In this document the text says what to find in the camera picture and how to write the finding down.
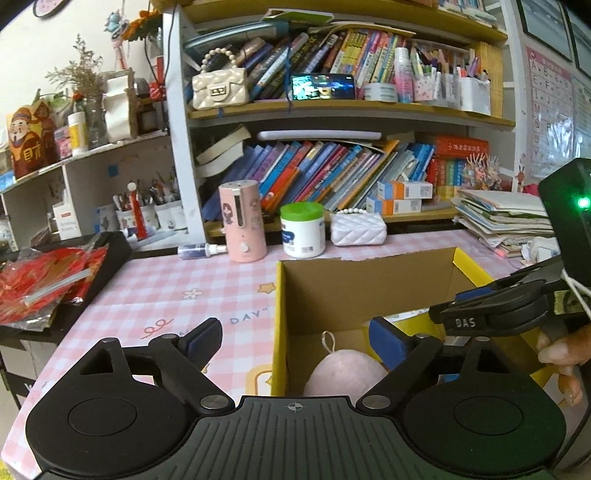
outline pearl handle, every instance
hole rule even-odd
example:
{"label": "pearl handle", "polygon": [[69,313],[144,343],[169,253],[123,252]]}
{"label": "pearl handle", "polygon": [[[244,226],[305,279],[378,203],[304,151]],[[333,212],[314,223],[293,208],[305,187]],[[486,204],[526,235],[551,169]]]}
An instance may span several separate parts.
{"label": "pearl handle", "polygon": [[202,72],[206,72],[207,71],[207,67],[209,66],[209,60],[211,60],[212,57],[216,53],[222,53],[222,54],[226,55],[230,59],[230,62],[232,63],[232,66],[233,67],[236,66],[236,57],[234,56],[234,54],[230,50],[228,50],[226,48],[212,48],[209,51],[209,53],[206,53],[205,54],[205,58],[201,62],[201,71]]}

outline white bottle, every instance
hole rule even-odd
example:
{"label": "white bottle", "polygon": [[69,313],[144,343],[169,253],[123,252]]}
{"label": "white bottle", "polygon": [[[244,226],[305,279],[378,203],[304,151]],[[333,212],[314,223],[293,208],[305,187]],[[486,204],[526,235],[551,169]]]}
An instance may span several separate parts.
{"label": "white bottle", "polygon": [[414,102],[413,66],[410,63],[410,55],[405,47],[398,47],[394,54],[394,78],[398,101],[400,103]]}
{"label": "white bottle", "polygon": [[84,112],[75,112],[68,116],[68,126],[70,129],[70,145],[72,146],[72,156],[88,152],[88,127],[86,126],[86,114]]}

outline white quilted purse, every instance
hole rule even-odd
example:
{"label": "white quilted purse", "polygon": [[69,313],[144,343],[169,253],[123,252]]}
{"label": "white quilted purse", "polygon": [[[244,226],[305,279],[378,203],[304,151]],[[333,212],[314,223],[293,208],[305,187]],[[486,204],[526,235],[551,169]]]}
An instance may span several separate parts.
{"label": "white quilted purse", "polygon": [[[232,67],[208,72],[207,64],[216,53],[227,55]],[[201,73],[193,77],[193,108],[207,110],[228,105],[244,105],[248,100],[246,69],[236,66],[231,51],[225,48],[210,50],[202,61]]]}
{"label": "white quilted purse", "polygon": [[334,213],[330,215],[330,239],[337,247],[382,245],[386,224],[379,213]]}

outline pink checkered tablecloth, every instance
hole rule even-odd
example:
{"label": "pink checkered tablecloth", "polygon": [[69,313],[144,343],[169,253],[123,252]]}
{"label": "pink checkered tablecloth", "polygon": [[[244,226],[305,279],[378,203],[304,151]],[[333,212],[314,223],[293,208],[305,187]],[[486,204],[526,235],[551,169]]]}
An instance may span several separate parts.
{"label": "pink checkered tablecloth", "polygon": [[[495,278],[519,267],[519,262],[502,259],[466,231],[389,236],[379,247],[331,245],[323,257],[364,260],[448,247],[461,248]],[[206,374],[236,402],[245,393],[252,394],[246,388],[249,375],[269,369],[272,360],[276,263],[288,259],[281,247],[272,247],[264,260],[252,264],[233,263],[227,255],[127,263],[81,315],[41,372],[4,444],[4,463],[17,478],[33,479],[40,473],[25,438],[27,415],[104,337],[117,337],[123,346],[146,345],[155,336],[183,335],[208,317],[217,317],[223,325],[223,344]],[[264,382],[259,388],[257,392],[268,394]]]}

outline star print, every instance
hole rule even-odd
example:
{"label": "star print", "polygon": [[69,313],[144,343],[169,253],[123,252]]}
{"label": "star print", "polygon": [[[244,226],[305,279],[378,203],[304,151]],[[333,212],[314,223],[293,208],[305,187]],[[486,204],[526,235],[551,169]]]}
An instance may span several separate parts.
{"label": "star print", "polygon": [[203,292],[198,288],[186,290],[183,294],[183,300],[195,300],[198,296],[203,295]]}
{"label": "star print", "polygon": [[271,294],[275,291],[276,286],[274,283],[263,283],[262,285],[259,285],[259,289],[257,293],[266,293],[266,294]]}

